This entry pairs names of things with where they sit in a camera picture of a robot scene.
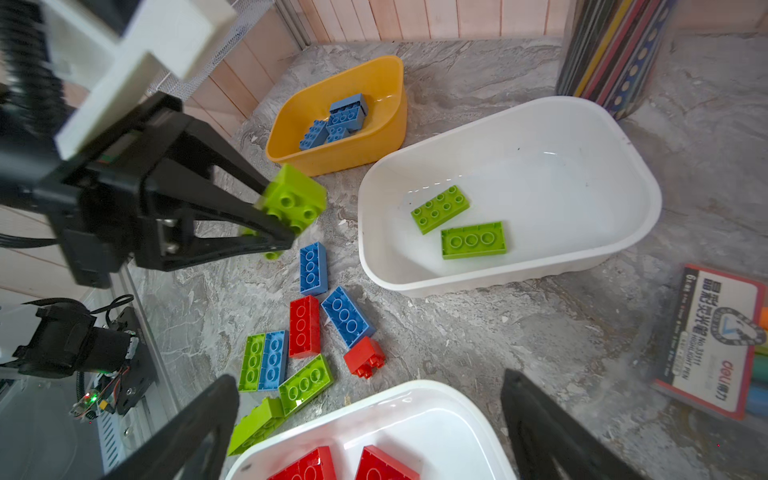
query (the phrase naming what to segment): red building block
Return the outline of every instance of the red building block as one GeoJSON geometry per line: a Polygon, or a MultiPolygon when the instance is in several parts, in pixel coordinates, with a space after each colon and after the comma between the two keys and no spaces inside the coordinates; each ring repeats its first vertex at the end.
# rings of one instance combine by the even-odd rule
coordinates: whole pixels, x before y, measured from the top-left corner
{"type": "Polygon", "coordinates": [[[419,474],[368,445],[362,450],[355,480],[419,480],[419,474]]]}
{"type": "Polygon", "coordinates": [[[346,353],[344,361],[350,373],[369,379],[373,375],[373,369],[384,366],[386,355],[379,343],[367,336],[346,353]]]}
{"type": "Polygon", "coordinates": [[[302,359],[320,353],[320,304],[314,296],[290,303],[288,356],[302,359]]]}
{"type": "Polygon", "coordinates": [[[336,480],[331,449],[314,449],[267,480],[336,480]]]}

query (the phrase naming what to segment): circular badge on package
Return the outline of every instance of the circular badge on package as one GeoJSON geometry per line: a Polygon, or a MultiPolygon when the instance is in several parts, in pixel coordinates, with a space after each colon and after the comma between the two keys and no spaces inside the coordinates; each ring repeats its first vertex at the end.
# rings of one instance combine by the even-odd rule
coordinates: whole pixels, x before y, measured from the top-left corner
{"type": "Polygon", "coordinates": [[[727,306],[715,309],[710,331],[718,342],[726,345],[762,345],[766,341],[765,330],[759,328],[738,310],[727,306]]]}

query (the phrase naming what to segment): green building block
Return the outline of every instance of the green building block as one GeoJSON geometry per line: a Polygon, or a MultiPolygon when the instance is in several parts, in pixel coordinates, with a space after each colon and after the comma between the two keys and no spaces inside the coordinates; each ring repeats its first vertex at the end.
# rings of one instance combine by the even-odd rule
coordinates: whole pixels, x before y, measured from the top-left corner
{"type": "Polygon", "coordinates": [[[455,185],[411,212],[422,235],[469,208],[469,200],[455,185]]]}
{"type": "Polygon", "coordinates": [[[227,455],[239,455],[245,452],[250,446],[272,435],[272,432],[277,430],[283,422],[285,418],[280,399],[265,398],[261,405],[251,410],[240,420],[240,423],[235,425],[227,455]]]}
{"type": "Polygon", "coordinates": [[[507,253],[502,222],[449,228],[440,232],[440,237],[445,260],[507,253]]]}
{"type": "MultiPolygon", "coordinates": [[[[299,236],[325,211],[327,192],[291,165],[280,169],[274,180],[266,186],[259,201],[253,206],[278,219],[299,236]]],[[[256,235],[250,228],[241,228],[240,235],[256,235]]],[[[267,252],[268,260],[276,260],[283,252],[267,252]]]]}
{"type": "Polygon", "coordinates": [[[237,385],[237,389],[241,392],[256,392],[258,390],[265,335],[266,333],[251,335],[245,341],[243,369],[240,371],[240,383],[237,385]]]}
{"type": "Polygon", "coordinates": [[[333,383],[333,374],[321,353],[278,388],[283,414],[287,417],[301,409],[333,383]]]}

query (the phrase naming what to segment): blue building block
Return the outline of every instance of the blue building block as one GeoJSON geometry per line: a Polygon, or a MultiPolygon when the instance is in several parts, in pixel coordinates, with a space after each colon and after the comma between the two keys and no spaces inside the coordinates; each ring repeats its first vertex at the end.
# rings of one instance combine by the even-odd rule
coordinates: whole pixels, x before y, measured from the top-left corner
{"type": "Polygon", "coordinates": [[[362,114],[368,114],[368,104],[362,94],[353,95],[344,100],[334,101],[331,104],[331,114],[335,114],[337,111],[341,111],[343,108],[348,107],[360,107],[362,108],[362,114]]]}
{"type": "Polygon", "coordinates": [[[329,127],[328,132],[328,139],[326,140],[327,144],[349,136],[349,130],[344,127],[329,127]]]}
{"type": "Polygon", "coordinates": [[[363,337],[371,336],[376,332],[341,286],[328,295],[320,305],[333,322],[333,326],[339,330],[347,348],[351,349],[363,337]]]}
{"type": "Polygon", "coordinates": [[[366,115],[362,112],[362,108],[347,108],[331,114],[326,128],[344,127],[349,131],[358,131],[362,128],[362,123],[365,119],[366,115]]]}
{"type": "Polygon", "coordinates": [[[306,132],[304,134],[304,139],[299,142],[299,149],[309,150],[310,148],[322,145],[326,141],[326,138],[328,138],[327,124],[327,121],[315,120],[315,123],[310,127],[310,131],[306,132]]]}
{"type": "Polygon", "coordinates": [[[285,330],[267,333],[264,340],[264,355],[261,357],[259,390],[277,390],[277,387],[286,379],[287,340],[285,330]]]}
{"type": "Polygon", "coordinates": [[[299,250],[299,291],[302,295],[328,291],[326,248],[320,242],[299,250]]]}

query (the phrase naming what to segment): toy building block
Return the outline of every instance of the toy building block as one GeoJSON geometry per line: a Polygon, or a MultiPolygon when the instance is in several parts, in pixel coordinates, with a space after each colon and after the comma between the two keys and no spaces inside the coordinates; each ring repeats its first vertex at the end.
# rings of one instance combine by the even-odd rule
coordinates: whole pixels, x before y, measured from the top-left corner
{"type": "Polygon", "coordinates": [[[326,248],[320,242],[299,250],[299,291],[302,295],[328,291],[326,248]]]}
{"type": "Polygon", "coordinates": [[[286,378],[287,362],[286,331],[267,333],[264,340],[264,356],[261,358],[259,390],[277,390],[286,378]]]}
{"type": "Polygon", "coordinates": [[[311,399],[333,383],[333,375],[325,357],[320,354],[280,386],[283,415],[298,412],[311,399]]]}
{"type": "Polygon", "coordinates": [[[419,474],[373,445],[362,449],[355,480],[419,480],[419,474]]]}
{"type": "Polygon", "coordinates": [[[327,124],[327,121],[315,120],[315,123],[310,127],[310,131],[306,132],[304,139],[299,142],[299,150],[309,150],[325,143],[326,138],[328,138],[327,124]]]}
{"type": "Polygon", "coordinates": [[[362,108],[362,114],[367,115],[368,114],[368,104],[366,103],[366,98],[362,96],[362,94],[353,95],[349,98],[345,98],[344,100],[334,101],[331,104],[331,114],[335,114],[337,111],[341,111],[345,108],[354,108],[354,107],[360,107],[362,108]]]}
{"type": "Polygon", "coordinates": [[[267,480],[336,480],[329,447],[318,447],[267,480]]]}
{"type": "Polygon", "coordinates": [[[320,353],[320,303],[305,296],[290,303],[288,356],[302,359],[320,353]]]}
{"type": "Polygon", "coordinates": [[[328,128],[342,127],[350,132],[355,132],[362,128],[365,119],[366,114],[362,112],[361,107],[346,108],[331,114],[328,118],[328,128]]]}
{"type": "Polygon", "coordinates": [[[333,322],[333,326],[339,330],[347,348],[351,349],[363,337],[371,336],[376,332],[342,286],[338,286],[328,295],[321,305],[333,322]]]}
{"type": "MultiPolygon", "coordinates": [[[[325,211],[326,189],[295,167],[285,165],[254,206],[299,235],[325,211]]],[[[277,252],[265,255],[270,260],[280,256],[277,252]]]]}
{"type": "Polygon", "coordinates": [[[440,237],[444,260],[507,253],[502,222],[449,228],[440,232],[440,237]]]}
{"type": "Polygon", "coordinates": [[[369,379],[373,375],[373,369],[384,366],[386,355],[379,343],[367,336],[346,353],[344,361],[350,373],[361,379],[369,379]]]}
{"type": "Polygon", "coordinates": [[[237,384],[237,390],[240,392],[256,392],[259,389],[264,336],[264,333],[251,335],[245,341],[243,369],[240,371],[240,383],[237,384]]]}
{"type": "Polygon", "coordinates": [[[411,212],[422,235],[469,208],[469,200],[455,185],[411,212]]]}
{"type": "Polygon", "coordinates": [[[344,127],[329,127],[328,128],[328,139],[326,143],[331,143],[337,140],[341,140],[342,138],[347,138],[349,136],[349,130],[347,130],[344,127]]]}
{"type": "Polygon", "coordinates": [[[261,442],[285,422],[280,399],[265,398],[235,425],[227,455],[239,455],[261,442]]]}

